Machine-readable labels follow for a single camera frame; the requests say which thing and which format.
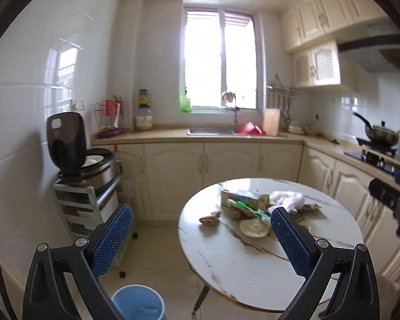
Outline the kitchen window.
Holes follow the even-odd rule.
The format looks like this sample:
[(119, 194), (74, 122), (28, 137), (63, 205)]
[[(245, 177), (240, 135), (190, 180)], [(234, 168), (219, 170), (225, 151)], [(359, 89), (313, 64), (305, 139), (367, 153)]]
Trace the kitchen window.
[(220, 111), (226, 109), (222, 94), (231, 91), (240, 110), (259, 110), (262, 46), (256, 17), (219, 7), (184, 12), (180, 95), (187, 89), (193, 111)]

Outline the cream cabinets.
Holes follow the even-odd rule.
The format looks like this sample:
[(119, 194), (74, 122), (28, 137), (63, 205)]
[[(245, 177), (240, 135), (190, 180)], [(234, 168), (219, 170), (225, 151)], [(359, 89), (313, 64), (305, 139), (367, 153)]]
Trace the cream cabinets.
[(280, 18), (293, 86), (355, 92), (357, 66), (338, 46), (367, 38), (370, 25), (388, 19), (374, 0), (295, 0)]
[(142, 220), (177, 220), (198, 190), (234, 178), (295, 181), (331, 196), (357, 220), (378, 272), (400, 278), (400, 238), (387, 207), (369, 195), (389, 176), (310, 142), (108, 143), (123, 163), (126, 196)]

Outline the wooden cutting board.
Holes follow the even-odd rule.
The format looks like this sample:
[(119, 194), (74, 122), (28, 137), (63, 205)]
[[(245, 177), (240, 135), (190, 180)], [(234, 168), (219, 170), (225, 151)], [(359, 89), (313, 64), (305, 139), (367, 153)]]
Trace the wooden cutting board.
[(267, 108), (264, 110), (262, 130), (267, 136), (276, 137), (279, 134), (280, 114), (280, 109)]

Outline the wall power socket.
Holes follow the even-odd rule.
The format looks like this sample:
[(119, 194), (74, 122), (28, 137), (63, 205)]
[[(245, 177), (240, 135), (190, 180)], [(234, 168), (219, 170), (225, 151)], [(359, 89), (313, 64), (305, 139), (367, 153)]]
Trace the wall power socket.
[(71, 111), (73, 111), (73, 112), (85, 111), (86, 105), (85, 105), (84, 101), (76, 101), (74, 99), (71, 99), (70, 108), (71, 108)]

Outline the white paper plate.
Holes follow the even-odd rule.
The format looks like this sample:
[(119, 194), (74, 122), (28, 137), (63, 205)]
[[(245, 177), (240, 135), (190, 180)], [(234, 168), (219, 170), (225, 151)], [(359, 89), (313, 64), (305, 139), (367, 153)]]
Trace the white paper plate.
[(269, 225), (258, 218), (240, 221), (239, 228), (249, 238), (262, 238), (269, 234)]

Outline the wok with lid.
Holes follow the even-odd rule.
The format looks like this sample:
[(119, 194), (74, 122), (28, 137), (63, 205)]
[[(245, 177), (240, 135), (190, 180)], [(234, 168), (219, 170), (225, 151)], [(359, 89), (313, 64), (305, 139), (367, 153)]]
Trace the wok with lid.
[(381, 125), (373, 125), (359, 113), (353, 112), (353, 115), (365, 124), (365, 133), (372, 143), (393, 147), (399, 142), (400, 128), (389, 129), (384, 121), (381, 121)]

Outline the large glass jar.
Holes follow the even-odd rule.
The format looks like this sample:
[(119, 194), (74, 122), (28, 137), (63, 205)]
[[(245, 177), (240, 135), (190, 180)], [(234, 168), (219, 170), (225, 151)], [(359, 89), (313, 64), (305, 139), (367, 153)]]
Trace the large glass jar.
[(154, 118), (149, 105), (140, 105), (135, 116), (137, 131), (150, 131), (154, 128)]

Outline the chrome faucet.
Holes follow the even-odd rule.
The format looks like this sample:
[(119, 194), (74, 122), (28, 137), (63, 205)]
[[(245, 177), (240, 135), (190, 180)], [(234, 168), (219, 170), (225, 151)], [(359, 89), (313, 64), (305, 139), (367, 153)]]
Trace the chrome faucet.
[(233, 118), (232, 132), (235, 134), (238, 129), (238, 111), (240, 110), (237, 104), (236, 94), (234, 94), (234, 92), (231, 91), (225, 91), (222, 94), (222, 101), (225, 104), (225, 108), (233, 112), (234, 118)]

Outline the small dark jar yellow label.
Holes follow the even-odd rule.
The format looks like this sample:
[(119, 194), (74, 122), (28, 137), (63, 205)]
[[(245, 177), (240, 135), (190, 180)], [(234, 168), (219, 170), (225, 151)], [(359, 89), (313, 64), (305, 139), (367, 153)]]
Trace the small dark jar yellow label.
[(145, 89), (139, 90), (137, 101), (139, 107), (148, 107), (149, 106), (148, 90)]

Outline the stacked white bowls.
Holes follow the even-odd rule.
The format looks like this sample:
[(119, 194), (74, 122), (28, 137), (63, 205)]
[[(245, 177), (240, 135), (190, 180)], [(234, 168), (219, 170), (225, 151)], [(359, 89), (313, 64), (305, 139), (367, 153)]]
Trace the stacked white bowls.
[(304, 135), (305, 134), (305, 131), (303, 130), (299, 120), (291, 120), (288, 123), (287, 131), (291, 134), (296, 134), (296, 135)]

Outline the green white plastic wrapper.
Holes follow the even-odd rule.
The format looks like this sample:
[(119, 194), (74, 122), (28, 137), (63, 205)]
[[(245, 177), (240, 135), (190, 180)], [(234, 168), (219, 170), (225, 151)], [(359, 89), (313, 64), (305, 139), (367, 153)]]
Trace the green white plastic wrapper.
[(245, 213), (246, 215), (253, 215), (254, 217), (258, 218), (262, 222), (264, 222), (267, 225), (271, 225), (270, 217), (263, 211), (261, 210), (253, 210), (251, 207), (245, 205), (243, 202), (240, 201), (235, 201), (233, 199), (228, 199), (226, 201), (226, 204), (229, 205), (230, 207), (234, 207)]

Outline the steel sink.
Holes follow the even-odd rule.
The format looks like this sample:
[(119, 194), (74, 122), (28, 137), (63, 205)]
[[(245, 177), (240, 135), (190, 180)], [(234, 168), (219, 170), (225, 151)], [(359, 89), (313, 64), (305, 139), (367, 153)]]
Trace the steel sink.
[(187, 135), (190, 136), (221, 136), (232, 135), (234, 131), (229, 128), (214, 128), (214, 127), (193, 127), (189, 128)]

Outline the brown food scrap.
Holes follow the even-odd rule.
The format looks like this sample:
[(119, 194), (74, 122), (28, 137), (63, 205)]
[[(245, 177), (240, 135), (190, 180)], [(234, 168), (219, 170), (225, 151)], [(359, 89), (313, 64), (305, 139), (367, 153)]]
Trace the brown food scrap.
[(199, 222), (203, 225), (217, 225), (219, 223), (221, 212), (219, 210), (212, 212), (210, 215), (201, 217)]

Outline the black rice cooker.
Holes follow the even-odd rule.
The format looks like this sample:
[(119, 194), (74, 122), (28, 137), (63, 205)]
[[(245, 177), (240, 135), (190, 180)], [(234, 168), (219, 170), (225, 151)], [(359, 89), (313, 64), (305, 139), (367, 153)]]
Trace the black rice cooker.
[(88, 148), (83, 117), (76, 112), (57, 113), (46, 121), (47, 145), (58, 178), (69, 186), (105, 188), (121, 175), (115, 153), (105, 148)]

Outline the white tissue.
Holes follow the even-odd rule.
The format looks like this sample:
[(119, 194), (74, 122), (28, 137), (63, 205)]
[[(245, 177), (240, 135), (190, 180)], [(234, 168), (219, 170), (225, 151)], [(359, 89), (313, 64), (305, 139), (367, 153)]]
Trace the white tissue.
[(294, 191), (274, 191), (269, 195), (271, 213), (278, 207), (284, 208), (287, 212), (301, 210), (305, 205), (305, 198), (302, 193)]

